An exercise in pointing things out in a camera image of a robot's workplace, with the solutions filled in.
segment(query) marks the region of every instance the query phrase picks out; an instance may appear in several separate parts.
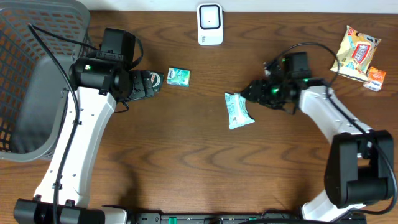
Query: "basket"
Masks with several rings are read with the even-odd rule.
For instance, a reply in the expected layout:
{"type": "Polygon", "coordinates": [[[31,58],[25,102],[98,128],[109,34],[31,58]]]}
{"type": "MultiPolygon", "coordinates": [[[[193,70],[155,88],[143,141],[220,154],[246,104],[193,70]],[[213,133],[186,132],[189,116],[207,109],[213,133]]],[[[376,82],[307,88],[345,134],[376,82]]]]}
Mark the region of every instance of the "basket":
{"type": "MultiPolygon", "coordinates": [[[[75,0],[0,0],[0,159],[51,159],[67,107],[65,80],[27,24],[90,44],[89,21],[75,0]]],[[[37,33],[67,72],[88,52],[37,33]]]]}

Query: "white wall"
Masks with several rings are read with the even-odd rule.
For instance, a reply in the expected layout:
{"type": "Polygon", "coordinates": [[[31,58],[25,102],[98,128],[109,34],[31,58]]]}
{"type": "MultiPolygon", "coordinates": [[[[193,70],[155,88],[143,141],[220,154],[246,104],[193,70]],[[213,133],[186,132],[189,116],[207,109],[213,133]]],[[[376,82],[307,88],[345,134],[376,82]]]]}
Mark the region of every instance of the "white wall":
{"type": "Polygon", "coordinates": [[[398,0],[79,0],[91,10],[196,11],[217,2],[226,12],[398,13],[398,0]]]}

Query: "wood grain surface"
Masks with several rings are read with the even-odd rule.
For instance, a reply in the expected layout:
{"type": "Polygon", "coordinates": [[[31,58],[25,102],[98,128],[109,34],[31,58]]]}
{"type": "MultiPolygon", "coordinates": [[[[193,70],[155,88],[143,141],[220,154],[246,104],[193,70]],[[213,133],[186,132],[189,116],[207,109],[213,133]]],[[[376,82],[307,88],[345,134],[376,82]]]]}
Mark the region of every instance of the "wood grain surface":
{"type": "MultiPolygon", "coordinates": [[[[138,69],[166,73],[169,67],[186,68],[192,76],[188,88],[164,83],[159,95],[131,102],[128,113],[112,115],[95,163],[90,207],[259,213],[295,210],[313,199],[323,190],[330,148],[315,123],[300,111],[291,116],[248,103],[256,122],[229,130],[224,94],[239,92],[261,77],[262,63],[290,45],[321,42],[337,52],[346,25],[382,39],[372,65],[387,76],[378,93],[343,77],[333,88],[361,121],[397,139],[396,15],[226,12],[224,42],[204,47],[198,44],[192,12],[91,12],[90,35],[96,45],[105,27],[126,29],[144,45],[138,69]]],[[[297,50],[308,52],[314,76],[332,76],[328,52],[297,50]]],[[[16,200],[32,198],[48,165],[0,162],[1,223],[15,223],[16,200]]],[[[368,209],[380,210],[388,203],[368,209]]],[[[397,211],[368,215],[368,223],[398,223],[397,211]]]]}

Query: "small green package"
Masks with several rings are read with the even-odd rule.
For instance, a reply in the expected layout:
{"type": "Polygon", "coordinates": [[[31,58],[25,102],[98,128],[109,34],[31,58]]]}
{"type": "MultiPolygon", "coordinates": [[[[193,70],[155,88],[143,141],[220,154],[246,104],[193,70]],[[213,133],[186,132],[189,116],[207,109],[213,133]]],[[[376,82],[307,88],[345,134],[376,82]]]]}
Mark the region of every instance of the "small green package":
{"type": "Polygon", "coordinates": [[[188,87],[190,77],[191,71],[189,70],[169,68],[169,73],[167,74],[167,84],[188,87]]]}

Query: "orange packet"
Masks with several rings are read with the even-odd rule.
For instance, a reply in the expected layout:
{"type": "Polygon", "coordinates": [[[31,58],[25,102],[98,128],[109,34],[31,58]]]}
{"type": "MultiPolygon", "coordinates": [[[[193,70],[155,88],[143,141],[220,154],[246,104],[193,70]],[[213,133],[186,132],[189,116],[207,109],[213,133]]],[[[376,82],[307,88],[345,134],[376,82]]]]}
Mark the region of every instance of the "orange packet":
{"type": "Polygon", "coordinates": [[[386,76],[385,71],[378,70],[377,68],[374,67],[370,67],[368,69],[369,82],[364,83],[363,86],[374,91],[379,91],[383,86],[383,81],[385,76],[386,76]]]}

